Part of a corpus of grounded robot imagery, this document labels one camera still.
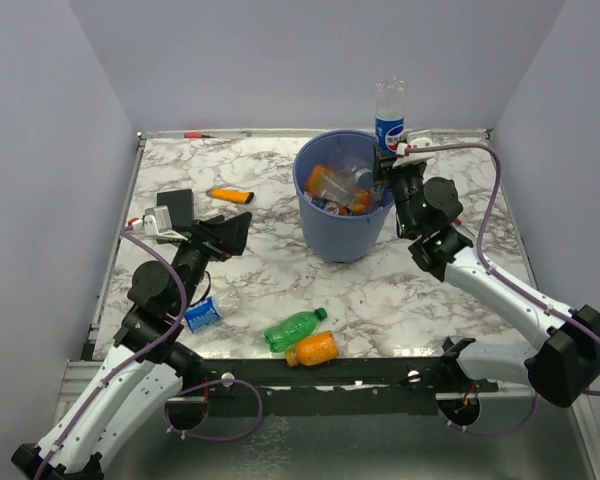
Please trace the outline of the clear glass jar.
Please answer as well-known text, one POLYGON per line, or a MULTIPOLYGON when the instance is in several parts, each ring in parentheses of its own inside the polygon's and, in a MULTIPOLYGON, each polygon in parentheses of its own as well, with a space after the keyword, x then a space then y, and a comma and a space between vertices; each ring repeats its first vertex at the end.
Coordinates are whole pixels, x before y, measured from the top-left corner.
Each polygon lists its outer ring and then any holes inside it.
POLYGON ((370 164, 361 156, 350 151, 336 149, 327 157, 327 166, 351 185, 370 189, 374 185, 370 164))

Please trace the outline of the blue plastic bin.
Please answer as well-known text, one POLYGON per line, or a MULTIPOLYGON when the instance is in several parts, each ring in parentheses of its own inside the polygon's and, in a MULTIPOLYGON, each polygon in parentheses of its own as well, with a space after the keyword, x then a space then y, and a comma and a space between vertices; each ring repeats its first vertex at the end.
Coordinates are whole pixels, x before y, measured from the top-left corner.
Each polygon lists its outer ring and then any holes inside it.
POLYGON ((303 236, 307 245, 326 260, 352 263, 366 255, 375 244, 393 206, 393 196, 388 188, 374 182, 370 189, 365 189, 371 193, 367 212, 355 214, 347 209, 349 215, 340 216, 316 207, 312 201, 320 197, 306 191, 306 182, 317 165, 327 166, 328 155, 336 149, 361 156, 373 171, 375 144, 375 137, 368 133, 335 130, 313 138, 296 156, 293 181, 299 199, 303 236))

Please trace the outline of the orange label crushed bottle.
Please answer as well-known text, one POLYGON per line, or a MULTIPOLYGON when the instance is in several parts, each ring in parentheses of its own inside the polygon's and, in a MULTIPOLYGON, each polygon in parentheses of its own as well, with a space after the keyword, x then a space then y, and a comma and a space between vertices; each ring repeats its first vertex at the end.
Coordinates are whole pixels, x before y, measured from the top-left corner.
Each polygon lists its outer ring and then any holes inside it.
POLYGON ((371 193, 355 185, 348 177, 325 165, 311 172, 306 191, 325 200, 337 202, 355 214, 365 214, 371 203, 371 193))

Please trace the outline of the crushed pepsi bottle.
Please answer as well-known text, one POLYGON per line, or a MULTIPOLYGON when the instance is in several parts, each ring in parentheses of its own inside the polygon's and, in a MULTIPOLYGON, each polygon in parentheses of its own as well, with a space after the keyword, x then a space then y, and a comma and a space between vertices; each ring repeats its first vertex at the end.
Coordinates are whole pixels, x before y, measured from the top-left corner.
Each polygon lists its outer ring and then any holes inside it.
POLYGON ((375 86, 375 134, 384 151, 395 149, 404 130, 406 85, 399 77, 380 79, 375 86))
POLYGON ((196 333, 234 314, 241 299, 236 291, 224 291, 210 295, 185 313, 186 324, 191 333, 196 333))

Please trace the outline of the green plastic bottle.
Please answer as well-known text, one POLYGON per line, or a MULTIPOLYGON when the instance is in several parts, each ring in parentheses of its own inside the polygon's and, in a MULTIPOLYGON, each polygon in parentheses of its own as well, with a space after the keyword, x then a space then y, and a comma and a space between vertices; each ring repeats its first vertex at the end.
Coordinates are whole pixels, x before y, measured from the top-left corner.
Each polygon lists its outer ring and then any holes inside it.
POLYGON ((324 308, 295 313, 281 323, 268 328, 264 332, 264 339, 272 353, 281 353, 310 336, 327 316, 324 308))

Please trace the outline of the orange juice bottle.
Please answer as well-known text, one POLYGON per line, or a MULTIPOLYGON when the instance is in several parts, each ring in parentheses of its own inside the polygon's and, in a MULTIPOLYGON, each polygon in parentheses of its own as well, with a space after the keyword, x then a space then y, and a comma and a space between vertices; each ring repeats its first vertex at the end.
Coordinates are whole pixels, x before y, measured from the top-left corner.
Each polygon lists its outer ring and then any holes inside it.
POLYGON ((339 350, 332 331, 304 338, 285 351, 285 360, 289 367, 312 367, 338 357, 339 350))

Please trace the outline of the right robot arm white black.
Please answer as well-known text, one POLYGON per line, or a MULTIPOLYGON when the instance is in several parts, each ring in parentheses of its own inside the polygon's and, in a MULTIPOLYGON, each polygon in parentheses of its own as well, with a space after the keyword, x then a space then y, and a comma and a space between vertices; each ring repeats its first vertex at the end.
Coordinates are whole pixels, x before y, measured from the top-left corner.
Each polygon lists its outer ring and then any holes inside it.
POLYGON ((457 228, 463 206, 454 182, 424 177, 427 161, 439 150, 425 138, 375 150, 373 175, 391 190, 397 234, 410 240, 412 259, 422 271, 468 293, 527 341, 468 340, 440 365, 441 383, 452 391, 483 379, 526 385, 558 407, 593 395, 590 386, 600 376, 600 313, 540 293, 484 254, 483 230, 471 237, 457 228))

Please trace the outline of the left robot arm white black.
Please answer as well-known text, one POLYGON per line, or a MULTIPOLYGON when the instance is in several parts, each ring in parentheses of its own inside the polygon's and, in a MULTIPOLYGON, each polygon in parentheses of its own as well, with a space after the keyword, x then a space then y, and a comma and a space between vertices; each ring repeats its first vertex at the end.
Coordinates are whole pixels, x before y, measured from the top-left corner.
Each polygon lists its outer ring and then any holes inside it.
POLYGON ((101 479, 134 433, 177 393, 200 385, 201 357, 182 345, 182 320, 210 261, 243 253, 252 215, 172 225, 165 206, 122 230, 151 255, 134 272, 124 316, 99 370, 70 410, 12 462, 27 479, 101 479))

